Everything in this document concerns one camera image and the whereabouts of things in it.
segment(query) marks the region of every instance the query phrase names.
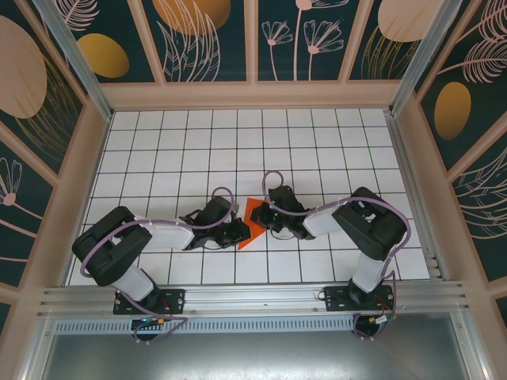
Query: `black mounting bracket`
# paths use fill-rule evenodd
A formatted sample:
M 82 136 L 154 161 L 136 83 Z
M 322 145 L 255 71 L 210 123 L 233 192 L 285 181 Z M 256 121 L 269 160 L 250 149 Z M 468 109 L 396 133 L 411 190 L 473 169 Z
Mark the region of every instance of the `black mounting bracket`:
M 378 310 L 382 311 L 382 303 L 378 298 L 391 309 L 394 305 L 393 289 L 391 285 L 380 285 L 375 289 L 375 295 L 362 305 L 355 303 L 349 296 L 349 286 L 325 287 L 320 293 L 319 299 L 326 304 L 327 311 L 361 311 Z
M 185 305 L 185 289 L 161 289 L 158 294 L 158 302 L 151 308 L 156 314 L 182 314 Z M 119 292 L 115 292 L 114 307 L 115 315 L 146 315 L 137 310 Z

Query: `white enclosure floor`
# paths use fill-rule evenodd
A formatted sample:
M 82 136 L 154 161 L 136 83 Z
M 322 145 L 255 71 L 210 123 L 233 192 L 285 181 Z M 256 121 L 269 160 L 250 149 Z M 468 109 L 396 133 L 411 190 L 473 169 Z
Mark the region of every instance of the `white enclosure floor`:
M 402 211 L 413 228 L 391 267 L 401 279 L 429 279 L 414 215 L 381 109 L 248 109 L 116 112 L 84 229 L 114 207 L 173 219 L 202 209 L 227 186 L 244 216 L 248 197 L 262 199 L 265 170 L 281 170 L 304 207 L 349 196 L 360 186 Z M 276 175 L 268 186 L 279 184 Z M 244 250 L 142 253 L 138 265 L 159 284 L 348 281 L 359 250 L 345 233 L 313 241 L 270 234 Z M 94 284 L 73 258 L 69 285 Z

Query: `flower illustration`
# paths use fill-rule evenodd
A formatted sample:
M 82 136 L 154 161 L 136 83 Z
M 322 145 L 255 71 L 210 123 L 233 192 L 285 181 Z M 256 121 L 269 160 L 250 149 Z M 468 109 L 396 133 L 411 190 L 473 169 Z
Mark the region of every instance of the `flower illustration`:
M 16 203 L 16 192 L 21 181 L 23 166 L 13 160 L 12 169 L 9 163 L 2 157 L 0 158 L 0 204 L 12 206 Z
M 7 160 L 4 157 L 0 158 L 0 206 L 15 206 L 21 211 L 35 218 L 42 219 L 41 216 L 27 210 L 26 208 L 16 203 L 16 193 L 19 189 L 22 173 L 23 165 L 21 163 L 13 160 L 13 164 L 9 167 Z M 33 232 L 27 231 L 2 219 L 0 219 L 0 225 L 6 226 L 11 230 L 15 230 L 32 238 L 35 238 L 37 236 Z M 16 261 L 15 259 L 7 259 L 3 256 L 0 256 L 0 260 Z
M 304 38 L 307 41 L 310 63 L 308 66 L 308 80 L 311 81 L 311 63 L 315 54 L 327 53 L 343 48 L 343 40 L 338 38 L 341 30 L 338 27 L 340 21 L 334 23 L 323 21 L 315 30 L 315 20 L 304 23 Z
M 312 8 L 334 8 L 335 6 L 344 6 L 349 0 L 334 0 L 326 2 L 324 0 L 295 0 L 296 6 L 300 10 L 311 10 Z
M 273 68 L 275 81 L 278 81 L 278 77 L 276 76 L 275 60 L 273 58 L 273 46 L 292 42 L 292 34 L 289 34 L 290 30 L 286 21 L 275 21 L 273 22 L 273 26 L 271 26 L 269 21 L 263 22 L 262 32 L 264 33 L 264 37 L 266 37 L 266 41 L 268 41 L 269 53 L 271 54 L 271 67 Z
M 298 7 L 298 18 L 295 23 L 295 43 L 294 43 L 294 61 L 293 71 L 294 80 L 298 80 L 298 42 L 299 42 L 299 26 L 301 25 L 301 13 L 312 9 L 334 8 L 336 6 L 344 6 L 349 0 L 295 0 L 295 6 Z

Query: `orange triangle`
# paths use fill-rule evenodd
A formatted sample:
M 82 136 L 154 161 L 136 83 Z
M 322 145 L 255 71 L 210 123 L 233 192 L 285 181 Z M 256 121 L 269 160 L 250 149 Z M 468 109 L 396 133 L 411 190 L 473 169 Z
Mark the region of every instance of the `orange triangle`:
M 245 248 L 249 243 L 251 243 L 252 241 L 257 239 L 259 236 L 261 236 L 266 231 L 266 228 L 259 226 L 257 223 L 254 223 L 250 220 L 250 216 L 252 215 L 252 210 L 254 208 L 261 206 L 263 203 L 264 203 L 264 200 L 254 199 L 254 198 L 249 198 L 246 201 L 246 211 L 245 211 L 245 218 L 243 218 L 243 222 L 248 227 L 250 227 L 251 238 L 239 243 L 238 250 Z

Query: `floral wallpaper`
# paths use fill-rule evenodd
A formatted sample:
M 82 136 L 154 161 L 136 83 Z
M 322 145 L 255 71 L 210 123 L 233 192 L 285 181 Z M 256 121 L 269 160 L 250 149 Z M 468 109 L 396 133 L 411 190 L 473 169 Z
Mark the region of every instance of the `floral wallpaper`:
M 82 103 L 14 2 L 0 2 L 0 122 L 59 173 Z
M 336 80 L 359 2 L 259 1 L 259 81 Z
M 401 79 L 441 2 L 375 0 L 349 79 Z
M 154 82 L 126 0 L 54 3 L 100 83 Z M 30 4 L 40 17 L 31 1 Z
M 485 0 L 421 106 L 447 169 L 507 112 L 507 1 Z
M 507 133 L 452 184 L 486 278 L 507 276 Z
M 417 81 L 417 84 L 415 85 L 415 91 L 418 93 L 419 89 L 421 88 L 422 84 L 425 82 L 426 78 L 428 77 L 429 72 L 433 68 L 433 64 L 435 63 L 436 59 L 440 56 L 440 53 L 442 50 L 444 50 L 445 44 L 448 42 L 449 37 L 454 32 L 454 29 L 456 25 L 459 23 L 459 20 L 461 20 L 461 17 L 465 13 L 465 10 L 467 10 L 467 7 L 470 4 L 470 0 L 463 0 L 461 4 L 459 5 L 458 13 L 453 18 L 449 28 L 447 29 L 447 32 L 444 35 L 444 38 L 440 42 L 440 45 L 433 53 L 433 57 L 429 60 L 428 65 L 426 66 L 424 72 L 422 73 L 421 77 Z
M 243 0 L 143 0 L 167 82 L 246 80 Z
M 52 190 L 0 142 L 0 283 L 19 285 Z

